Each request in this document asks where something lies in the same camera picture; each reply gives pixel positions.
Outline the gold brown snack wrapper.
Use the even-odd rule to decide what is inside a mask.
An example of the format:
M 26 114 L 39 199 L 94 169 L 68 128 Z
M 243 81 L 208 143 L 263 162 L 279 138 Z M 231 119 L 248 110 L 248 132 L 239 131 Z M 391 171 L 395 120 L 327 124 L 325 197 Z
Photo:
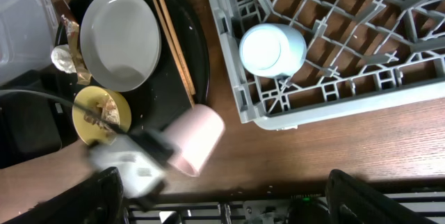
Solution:
M 83 86 L 88 86 L 92 75 L 86 68 L 83 56 L 79 49 L 80 26 L 65 0 L 56 1 L 54 7 L 60 15 L 60 20 L 65 27 L 70 54 L 76 70 L 77 83 Z

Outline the pink cup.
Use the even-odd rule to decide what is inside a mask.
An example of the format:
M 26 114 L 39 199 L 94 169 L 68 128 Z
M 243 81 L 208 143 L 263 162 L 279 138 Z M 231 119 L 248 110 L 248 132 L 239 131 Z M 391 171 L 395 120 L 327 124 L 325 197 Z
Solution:
M 168 163 L 185 175 L 199 176 L 224 131 L 219 114 L 203 104 L 195 105 L 163 131 L 175 148 Z

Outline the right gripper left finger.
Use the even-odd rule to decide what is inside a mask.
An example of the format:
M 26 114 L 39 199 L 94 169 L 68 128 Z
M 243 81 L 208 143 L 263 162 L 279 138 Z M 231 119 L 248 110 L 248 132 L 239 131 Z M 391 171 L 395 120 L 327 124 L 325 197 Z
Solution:
M 123 185 L 116 167 L 95 173 L 6 224 L 123 223 Z

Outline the blue cup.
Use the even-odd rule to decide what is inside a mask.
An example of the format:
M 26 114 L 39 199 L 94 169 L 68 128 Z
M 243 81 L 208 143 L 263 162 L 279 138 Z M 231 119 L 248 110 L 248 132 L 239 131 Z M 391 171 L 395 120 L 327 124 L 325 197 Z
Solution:
M 303 66 L 307 43 L 286 24 L 258 24 L 241 38 L 239 56 L 251 74 L 271 79 L 292 77 Z

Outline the wooden chopstick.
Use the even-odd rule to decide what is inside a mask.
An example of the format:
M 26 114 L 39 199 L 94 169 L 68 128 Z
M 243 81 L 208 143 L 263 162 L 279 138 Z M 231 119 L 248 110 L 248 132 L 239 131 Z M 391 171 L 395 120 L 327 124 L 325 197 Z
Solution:
M 195 95 L 195 87 L 193 85 L 193 81 L 191 79 L 191 75 L 190 75 L 190 72 L 188 70 L 188 66 L 186 64 L 183 51 L 181 50 L 181 46 L 179 44 L 179 40 L 178 40 L 176 31 L 175 31 L 175 28 L 174 28 L 174 26 L 172 24 L 170 13 L 169 13 L 168 8 L 166 6 L 165 0 L 157 0 L 157 1 L 159 3 L 160 8 L 161 8 L 161 12 L 163 14 L 164 20 L 165 20 L 165 22 L 166 22 L 166 24 L 168 26 L 168 30 L 170 32 L 170 36 L 171 36 L 172 41 L 174 43 L 175 49 L 177 51 L 177 55 L 179 57 L 179 62 L 181 64 L 182 70 L 184 71 L 184 74 L 186 75 L 186 80 L 188 82 L 188 87 L 191 90 L 192 96 L 194 96 Z
M 160 23 L 161 23 L 161 28 L 162 28 L 163 33 L 164 33 L 164 35 L 165 35 L 165 38 L 166 38 L 166 40 L 167 40 L 167 43 L 168 43 L 170 52 L 171 52 L 171 54 L 172 54 L 172 57 L 173 57 L 173 60 L 174 60 L 174 62 L 175 62 L 175 65 L 176 65 L 177 71 L 178 71 L 178 73 L 179 73 L 179 76 L 180 76 L 180 78 L 181 78 L 181 81 L 182 81 L 182 83 L 183 83 L 183 86 L 184 86 L 184 89 L 185 89 L 185 91 L 186 91 L 188 100 L 189 100 L 189 102 L 190 102 L 191 107 L 193 108 L 193 107 L 195 106 L 195 102 L 194 102 L 194 100 L 193 100 L 193 96 L 192 96 L 191 90 L 190 90 L 190 88 L 188 87 L 188 82 L 187 82 L 187 80 L 186 80 L 186 75 L 184 74 L 184 71 L 182 70 L 181 64 L 180 64 L 180 62 L 179 62 L 179 57 L 178 57 L 178 55 L 177 55 L 177 51 L 176 51 L 176 49 L 175 49 L 174 43 L 173 43 L 173 41 L 172 41 L 172 38 L 171 38 L 171 36 L 170 36 L 170 32 L 169 32 L 169 30 L 168 30 L 168 26 L 167 26 L 167 24 L 166 24 L 166 22 L 165 22 L 165 20 L 164 20 L 164 17 L 163 17 L 163 14 L 162 14 L 162 12 L 161 12 L 161 8 L 160 8 L 160 6 L 159 6 L 158 1 L 157 1 L 157 0 L 152 0 L 152 1 L 154 2 L 154 7 L 155 7 L 155 9 L 156 9 L 156 13 L 157 13 L 157 15 L 158 15 L 158 17 L 159 17 L 159 21 L 160 21 Z

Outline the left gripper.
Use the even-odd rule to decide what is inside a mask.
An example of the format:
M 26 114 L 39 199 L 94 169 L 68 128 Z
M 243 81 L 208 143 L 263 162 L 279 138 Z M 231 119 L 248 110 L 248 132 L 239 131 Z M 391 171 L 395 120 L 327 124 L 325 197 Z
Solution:
M 88 160 L 97 170 L 117 168 L 124 197 L 143 210 L 151 209 L 165 187 L 168 160 L 175 148 L 153 129 L 116 134 L 107 143 L 93 141 Z

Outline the yellow bowl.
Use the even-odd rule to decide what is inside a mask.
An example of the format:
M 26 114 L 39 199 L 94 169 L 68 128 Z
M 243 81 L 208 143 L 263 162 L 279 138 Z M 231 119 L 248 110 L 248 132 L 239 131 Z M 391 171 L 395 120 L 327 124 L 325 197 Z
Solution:
M 120 93 L 98 86 L 87 86 L 77 93 L 74 102 L 94 112 L 92 109 L 95 104 L 100 99 L 109 97 L 114 100 L 118 107 L 120 114 L 120 123 L 118 126 L 123 131 L 128 131 L 131 126 L 131 109 L 126 99 Z M 106 131 L 100 129 L 97 125 L 87 123 L 83 119 L 85 114 L 86 112 L 78 107 L 72 109 L 72 119 L 79 138 L 87 145 L 91 144 L 94 140 L 110 143 L 116 133 L 113 130 Z

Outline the white tissue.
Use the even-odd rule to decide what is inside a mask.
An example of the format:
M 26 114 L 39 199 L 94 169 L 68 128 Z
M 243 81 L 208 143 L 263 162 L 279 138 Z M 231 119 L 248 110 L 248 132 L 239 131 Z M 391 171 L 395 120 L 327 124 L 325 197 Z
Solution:
M 76 68 L 68 45 L 54 47 L 51 52 L 51 61 L 56 68 L 62 72 L 68 74 L 76 73 Z

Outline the grey plate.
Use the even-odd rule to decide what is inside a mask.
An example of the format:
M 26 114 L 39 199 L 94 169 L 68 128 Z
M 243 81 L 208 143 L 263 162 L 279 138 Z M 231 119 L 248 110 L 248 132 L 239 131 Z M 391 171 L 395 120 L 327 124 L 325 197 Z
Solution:
M 161 56 L 161 32 L 145 0 L 93 0 L 81 23 L 83 60 L 95 81 L 127 92 L 142 85 Z

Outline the food scraps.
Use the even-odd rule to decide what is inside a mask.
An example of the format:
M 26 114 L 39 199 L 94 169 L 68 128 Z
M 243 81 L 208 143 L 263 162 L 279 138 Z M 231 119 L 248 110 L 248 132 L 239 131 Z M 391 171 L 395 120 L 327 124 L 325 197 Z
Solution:
M 83 119 L 92 125 L 97 125 L 100 129 L 106 130 L 106 131 L 112 131 L 112 129 L 104 123 L 104 121 L 119 125 L 120 123 L 120 114 L 118 111 L 117 104 L 114 102 L 113 99 L 104 98 L 100 99 L 95 106 L 92 109 L 96 114 L 101 115 L 102 120 L 96 119 L 93 115 L 85 114 Z

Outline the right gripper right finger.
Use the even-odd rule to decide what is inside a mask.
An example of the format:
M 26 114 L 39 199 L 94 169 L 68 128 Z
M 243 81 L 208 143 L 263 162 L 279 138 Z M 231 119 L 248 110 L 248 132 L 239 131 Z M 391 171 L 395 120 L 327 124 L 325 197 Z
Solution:
M 325 196 L 334 224 L 432 222 L 338 169 L 330 172 Z

